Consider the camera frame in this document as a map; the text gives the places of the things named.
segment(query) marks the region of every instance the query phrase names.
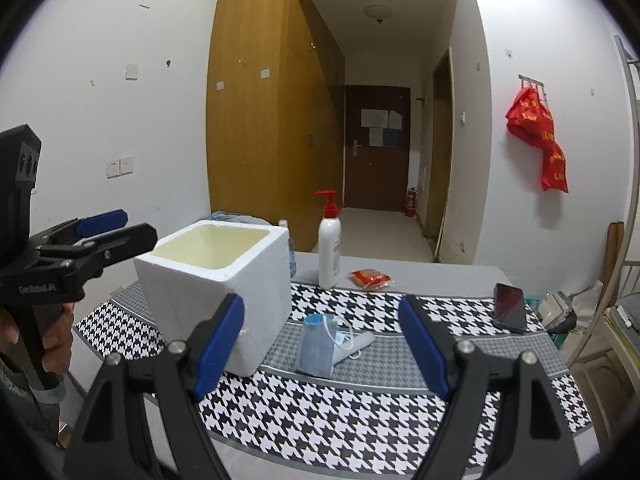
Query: metal screw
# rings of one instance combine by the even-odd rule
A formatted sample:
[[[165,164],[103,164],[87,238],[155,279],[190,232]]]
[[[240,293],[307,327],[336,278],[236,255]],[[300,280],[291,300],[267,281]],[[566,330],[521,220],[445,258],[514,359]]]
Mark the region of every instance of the metal screw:
[[[176,339],[174,341],[171,341],[167,348],[169,349],[169,353],[174,355],[180,355],[187,349],[187,343],[185,343],[181,339]]]
[[[536,355],[529,350],[522,353],[522,360],[528,365],[534,365],[538,362],[538,358],[536,357]]]
[[[120,361],[122,361],[122,356],[117,352],[113,352],[107,355],[106,361],[109,366],[117,366],[120,364]]]
[[[476,346],[469,341],[469,339],[463,339],[462,341],[458,341],[458,350],[460,350],[463,354],[471,354]]]

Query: finger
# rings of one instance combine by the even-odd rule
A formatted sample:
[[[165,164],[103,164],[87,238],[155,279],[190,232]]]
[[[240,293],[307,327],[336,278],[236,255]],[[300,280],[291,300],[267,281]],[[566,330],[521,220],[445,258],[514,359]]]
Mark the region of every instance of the finger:
[[[71,337],[71,326],[74,323],[73,303],[65,303],[62,306],[62,314],[58,320],[47,328],[42,337],[42,345],[45,350],[54,348],[66,342]]]
[[[69,338],[62,345],[47,350],[42,358],[42,368],[46,372],[53,372],[62,375],[69,370],[71,363],[71,343],[73,337]]]
[[[0,337],[15,345],[18,342],[20,332],[14,318],[5,309],[0,310]]]

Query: houndstooth tablecloth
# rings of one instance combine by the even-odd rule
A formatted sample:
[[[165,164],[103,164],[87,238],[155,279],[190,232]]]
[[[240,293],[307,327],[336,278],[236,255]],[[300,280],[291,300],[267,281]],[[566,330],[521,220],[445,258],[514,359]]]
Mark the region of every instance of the houndstooth tablecloth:
[[[428,391],[398,325],[402,294],[321,290],[292,284],[292,312],[260,369],[250,378],[223,374],[199,405],[213,438],[235,442],[267,459],[341,476],[408,475],[417,469],[444,415]],[[454,336],[474,339],[483,351],[516,357],[533,349],[543,362],[574,434],[591,426],[574,379],[532,311],[529,333],[512,335],[492,324],[491,298],[419,297],[431,319]],[[356,330],[377,333],[360,360],[335,367],[331,381],[296,374],[292,360],[300,322],[313,312],[344,317]],[[75,327],[101,357],[156,354],[164,341],[139,284],[126,288]],[[488,394],[470,472],[480,470],[491,443],[499,394]]]

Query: black phone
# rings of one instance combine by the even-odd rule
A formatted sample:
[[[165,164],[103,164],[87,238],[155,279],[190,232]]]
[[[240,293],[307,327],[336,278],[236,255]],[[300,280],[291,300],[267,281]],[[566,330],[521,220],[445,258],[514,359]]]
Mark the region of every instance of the black phone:
[[[494,288],[494,326],[524,334],[527,331],[527,314],[522,289],[496,283]]]

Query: tile floor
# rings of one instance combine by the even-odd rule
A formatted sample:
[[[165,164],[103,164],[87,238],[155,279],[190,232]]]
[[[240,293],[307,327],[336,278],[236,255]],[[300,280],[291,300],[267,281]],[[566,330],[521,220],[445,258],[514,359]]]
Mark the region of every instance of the tile floor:
[[[340,212],[340,222],[343,256],[433,261],[433,253],[415,218],[391,211],[345,208]]]

